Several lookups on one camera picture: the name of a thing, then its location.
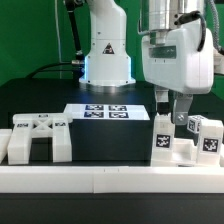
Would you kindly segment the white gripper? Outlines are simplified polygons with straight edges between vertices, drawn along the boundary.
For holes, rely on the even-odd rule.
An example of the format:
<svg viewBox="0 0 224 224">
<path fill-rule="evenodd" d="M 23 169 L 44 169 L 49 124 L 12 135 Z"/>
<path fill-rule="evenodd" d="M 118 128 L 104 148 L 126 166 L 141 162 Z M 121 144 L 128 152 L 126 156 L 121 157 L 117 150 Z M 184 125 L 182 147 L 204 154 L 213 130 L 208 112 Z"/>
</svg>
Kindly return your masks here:
<svg viewBox="0 0 224 224">
<path fill-rule="evenodd" d="M 198 25 L 183 25 L 167 33 L 165 44 L 152 45 L 150 38 L 142 38 L 143 74 L 147 82 L 155 84 L 156 111 L 170 112 L 169 90 L 176 91 L 172 111 L 175 125 L 186 125 L 193 101 L 192 94 L 206 94 L 214 80 L 213 40 L 209 29 L 203 49 L 198 52 Z"/>
</svg>

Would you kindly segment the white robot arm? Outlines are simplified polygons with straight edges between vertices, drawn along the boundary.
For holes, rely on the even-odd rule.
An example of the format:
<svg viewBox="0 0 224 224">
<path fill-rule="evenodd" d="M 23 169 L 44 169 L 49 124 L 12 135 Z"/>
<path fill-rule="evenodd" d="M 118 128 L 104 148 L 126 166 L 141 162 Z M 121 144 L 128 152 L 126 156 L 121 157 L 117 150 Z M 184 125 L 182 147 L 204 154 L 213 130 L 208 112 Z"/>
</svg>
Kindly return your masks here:
<svg viewBox="0 0 224 224">
<path fill-rule="evenodd" d="M 126 53 L 126 13 L 114 0 L 86 0 L 91 16 L 91 50 L 80 82 L 97 90 L 126 87 L 131 59 Z M 156 110 L 176 125 L 187 123 L 195 94 L 206 94 L 214 80 L 214 55 L 224 56 L 219 22 L 209 30 L 205 7 L 214 0 L 140 0 L 144 78 L 155 86 Z"/>
</svg>

